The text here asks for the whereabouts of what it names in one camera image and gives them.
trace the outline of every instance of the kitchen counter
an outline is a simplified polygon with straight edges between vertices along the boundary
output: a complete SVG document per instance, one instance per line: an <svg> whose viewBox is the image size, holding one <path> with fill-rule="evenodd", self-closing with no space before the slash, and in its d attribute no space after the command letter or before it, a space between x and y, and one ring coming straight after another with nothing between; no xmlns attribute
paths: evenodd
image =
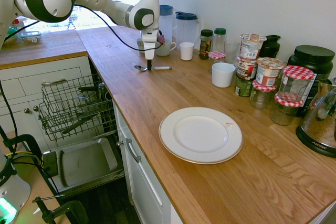
<svg viewBox="0 0 336 224"><path fill-rule="evenodd" d="M0 50L0 69L87 56L86 48L75 30L43 33L42 42L27 45L20 38Z"/></svg>
<svg viewBox="0 0 336 224"><path fill-rule="evenodd" d="M137 48L139 31L113 29ZM153 60L154 66L172 66L172 70L140 72L134 65L146 66L144 55L119 42L109 29L78 30L77 34L80 40L73 38L77 42L70 48L74 55L89 54L185 224L303 224L336 200L336 159L320 155L298 140L295 128L299 118L290 126L274 124L269 118L271 108L253 108L249 98L234 94L234 84L215 87L208 62L199 60L196 52L191 61L182 61L180 52L173 50L170 56ZM27 49L21 47L19 54L24 57ZM55 56L37 60L72 55L64 53L63 47L54 49ZM36 60L21 58L7 63L9 58L2 50L0 68ZM199 165L165 149L159 138L161 121L191 106L219 110L238 123L244 143L235 157L216 165Z"/></svg>

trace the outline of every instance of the stacked plates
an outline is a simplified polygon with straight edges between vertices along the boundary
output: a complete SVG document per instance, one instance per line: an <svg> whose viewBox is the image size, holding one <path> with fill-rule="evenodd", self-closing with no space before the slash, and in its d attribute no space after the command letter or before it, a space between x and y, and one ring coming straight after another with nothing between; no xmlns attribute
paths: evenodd
<svg viewBox="0 0 336 224"><path fill-rule="evenodd" d="M173 155L197 164L224 162L237 155L243 145L242 132L232 118L203 107L169 114L162 120L159 134Z"/></svg>

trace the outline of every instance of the stainless steel kettle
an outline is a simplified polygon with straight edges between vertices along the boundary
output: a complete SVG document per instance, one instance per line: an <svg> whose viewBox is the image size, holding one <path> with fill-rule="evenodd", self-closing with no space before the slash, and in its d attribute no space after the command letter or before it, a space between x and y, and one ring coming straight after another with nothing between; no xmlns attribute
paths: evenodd
<svg viewBox="0 0 336 224"><path fill-rule="evenodd" d="M312 150L336 157L336 78L319 80L318 93L296 129L299 140Z"/></svg>

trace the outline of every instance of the wire rack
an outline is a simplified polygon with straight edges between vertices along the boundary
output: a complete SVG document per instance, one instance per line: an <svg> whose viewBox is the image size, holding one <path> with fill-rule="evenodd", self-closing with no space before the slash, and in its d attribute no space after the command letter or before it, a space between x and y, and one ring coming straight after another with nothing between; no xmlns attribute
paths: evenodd
<svg viewBox="0 0 336 224"><path fill-rule="evenodd" d="M97 74L43 86L39 120L52 141L89 132L101 135L116 130L107 89Z"/></svg>

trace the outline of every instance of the spoon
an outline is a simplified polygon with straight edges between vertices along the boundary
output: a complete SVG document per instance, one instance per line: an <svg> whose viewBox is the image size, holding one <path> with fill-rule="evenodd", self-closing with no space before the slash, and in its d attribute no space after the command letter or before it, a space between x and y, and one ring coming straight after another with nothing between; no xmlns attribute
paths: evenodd
<svg viewBox="0 0 336 224"><path fill-rule="evenodd" d="M148 68L141 67L140 65L135 65L134 67L143 72L148 71ZM169 69L172 69L172 67L152 67L152 70L169 70Z"/></svg>

